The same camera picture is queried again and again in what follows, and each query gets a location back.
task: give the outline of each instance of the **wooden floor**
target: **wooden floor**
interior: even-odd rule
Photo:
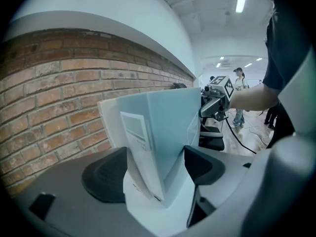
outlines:
[[[244,128],[240,126],[233,128],[234,133],[241,143],[255,152],[265,149],[273,136],[273,131],[269,129],[267,125],[263,124],[267,112],[263,112],[261,115],[260,114],[261,112],[244,111]],[[226,115],[228,115],[228,121],[229,124],[231,124],[235,118],[236,110],[230,109],[228,112],[226,112]],[[223,152],[243,156],[254,156],[251,151],[242,147],[238,143],[236,138],[232,135],[232,132],[230,131],[226,121],[218,122],[212,118],[209,118],[206,122],[206,125],[215,126],[223,133],[225,144],[225,149]]]

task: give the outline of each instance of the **dark t-shirt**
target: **dark t-shirt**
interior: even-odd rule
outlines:
[[[284,0],[275,0],[274,13],[267,27],[268,67],[263,83],[282,90],[305,59],[311,42],[298,17]],[[294,132],[293,125],[280,106],[274,136],[268,148],[277,140]]]

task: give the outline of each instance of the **person's arm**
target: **person's arm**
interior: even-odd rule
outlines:
[[[281,91],[260,84],[250,89],[235,90],[230,108],[242,109],[248,111],[266,110],[278,103],[277,96]]]

